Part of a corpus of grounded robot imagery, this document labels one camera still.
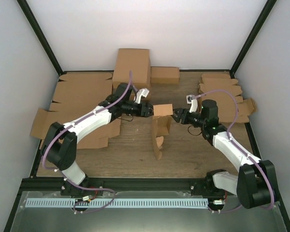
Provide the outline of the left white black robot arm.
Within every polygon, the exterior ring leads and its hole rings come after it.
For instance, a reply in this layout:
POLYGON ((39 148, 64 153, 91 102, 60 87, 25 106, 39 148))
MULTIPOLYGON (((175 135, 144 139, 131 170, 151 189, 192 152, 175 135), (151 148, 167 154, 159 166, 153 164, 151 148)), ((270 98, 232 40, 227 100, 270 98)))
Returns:
POLYGON ((132 84, 121 83, 115 93, 110 94, 93 110, 71 122, 50 125, 42 148, 42 164, 49 161, 54 171, 60 171, 72 184, 78 195, 88 192, 88 176, 76 163, 77 144, 93 131, 119 119, 123 114, 136 117, 150 117, 153 106, 142 101, 149 95, 148 88, 136 90, 132 84))

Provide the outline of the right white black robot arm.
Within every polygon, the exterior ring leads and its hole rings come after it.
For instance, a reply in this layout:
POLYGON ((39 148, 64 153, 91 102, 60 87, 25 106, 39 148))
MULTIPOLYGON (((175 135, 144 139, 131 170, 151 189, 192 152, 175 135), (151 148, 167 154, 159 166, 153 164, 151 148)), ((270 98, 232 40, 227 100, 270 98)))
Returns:
POLYGON ((189 109, 173 110, 175 122, 200 128, 203 138, 219 150, 238 172, 237 175, 224 170, 209 172, 206 191, 212 195, 221 190, 232 193, 246 209, 264 205, 272 208, 279 197, 274 164, 250 153, 220 124, 214 100, 203 101, 200 112, 197 112, 196 96, 188 95, 187 103, 191 105, 189 109))

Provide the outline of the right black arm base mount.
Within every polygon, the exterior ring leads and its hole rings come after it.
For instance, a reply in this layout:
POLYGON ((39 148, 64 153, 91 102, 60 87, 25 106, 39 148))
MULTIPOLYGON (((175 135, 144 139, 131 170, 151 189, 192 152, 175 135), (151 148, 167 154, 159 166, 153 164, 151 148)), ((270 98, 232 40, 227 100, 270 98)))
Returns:
POLYGON ((193 196, 202 196, 203 198, 223 197, 225 190, 218 189, 214 185, 214 174, 224 172, 225 169, 217 169, 206 173, 204 178, 198 178, 190 182, 190 192, 193 196))

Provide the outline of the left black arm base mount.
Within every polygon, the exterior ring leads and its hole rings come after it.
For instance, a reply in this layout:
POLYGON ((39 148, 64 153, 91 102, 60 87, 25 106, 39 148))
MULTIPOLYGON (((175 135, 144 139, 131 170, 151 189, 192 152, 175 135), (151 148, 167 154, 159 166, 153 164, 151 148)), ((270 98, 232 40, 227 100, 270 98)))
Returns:
POLYGON ((88 175, 85 175, 85 179, 80 184, 78 184, 77 187, 75 186, 75 184, 72 184, 72 182, 69 180, 63 181, 62 186, 64 187, 64 189, 62 189, 60 192, 61 196, 83 197, 85 195, 92 195, 92 194, 101 195, 99 191, 89 191, 89 190, 85 190, 84 188, 90 188, 90 189, 103 188, 104 181, 99 178, 92 178, 92 177, 88 177, 88 175))

